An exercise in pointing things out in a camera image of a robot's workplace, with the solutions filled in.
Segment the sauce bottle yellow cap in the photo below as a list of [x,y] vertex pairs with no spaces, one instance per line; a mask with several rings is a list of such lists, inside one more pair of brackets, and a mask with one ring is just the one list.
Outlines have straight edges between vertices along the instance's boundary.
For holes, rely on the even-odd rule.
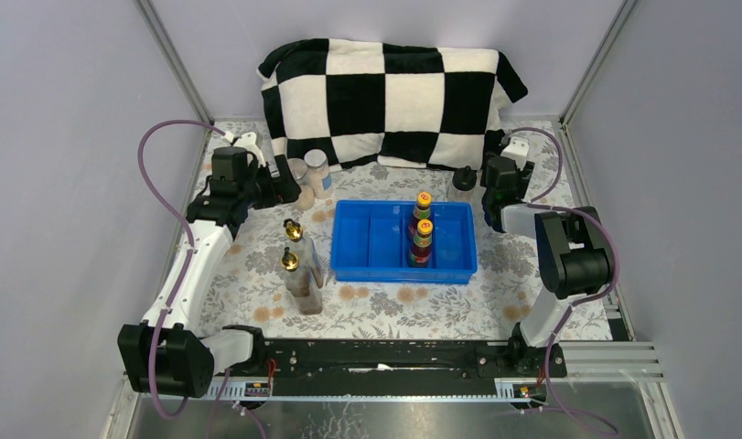
[[410,247],[407,256],[408,265],[412,268],[425,268],[432,255],[434,224],[430,219],[420,219],[411,225]]
[[412,214],[407,223],[408,238],[411,240],[417,232],[418,223],[421,220],[429,220],[431,215],[432,196],[429,192],[420,192],[414,203]]

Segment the blue plastic divided bin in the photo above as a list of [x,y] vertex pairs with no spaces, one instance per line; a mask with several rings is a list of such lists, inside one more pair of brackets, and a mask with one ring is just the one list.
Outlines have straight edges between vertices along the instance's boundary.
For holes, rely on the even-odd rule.
[[342,199],[336,206],[330,266],[341,282],[467,284],[478,270],[472,207],[435,202],[430,260],[408,265],[408,221],[414,203]]

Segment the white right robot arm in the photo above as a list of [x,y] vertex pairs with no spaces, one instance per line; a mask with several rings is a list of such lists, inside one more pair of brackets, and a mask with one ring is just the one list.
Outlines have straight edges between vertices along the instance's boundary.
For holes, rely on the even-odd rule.
[[615,286],[618,258],[597,211],[522,202],[532,165],[519,169],[508,157],[489,154],[482,167],[482,208],[496,232],[535,240],[543,289],[529,315],[514,328],[509,368],[529,377],[543,365],[541,348],[555,343],[573,308]]

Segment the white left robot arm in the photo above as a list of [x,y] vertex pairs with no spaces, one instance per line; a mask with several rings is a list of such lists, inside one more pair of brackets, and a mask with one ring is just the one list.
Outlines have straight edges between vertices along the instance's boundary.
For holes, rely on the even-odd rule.
[[199,398],[227,368],[253,376],[265,367],[259,327],[228,325],[204,338],[196,333],[210,284],[250,209],[299,197],[285,154],[274,157],[277,176],[258,158],[239,146],[213,152],[211,173],[181,219],[186,237],[161,292],[141,323],[124,325],[117,338],[134,391]]

